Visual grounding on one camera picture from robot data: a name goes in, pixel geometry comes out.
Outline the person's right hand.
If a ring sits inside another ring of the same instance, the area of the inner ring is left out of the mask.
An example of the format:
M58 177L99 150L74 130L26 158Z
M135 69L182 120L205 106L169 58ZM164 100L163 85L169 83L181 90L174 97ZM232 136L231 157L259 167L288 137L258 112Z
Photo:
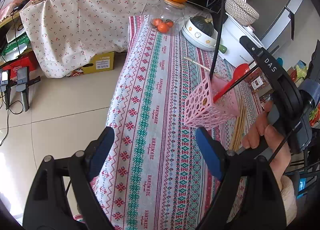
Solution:
M271 125L267 120L267 115L271 111L273 102L270 100L264 105L264 111L260 113L253 125L250 127L249 132L242 140L242 146L245 149L255 149L259 146L260 137L264 136L267 145L274 153L280 145L284 137ZM291 161L291 153L287 142L283 144L274 159L270 162L270 167L276 178L279 189L283 189L281 177L287 169Z

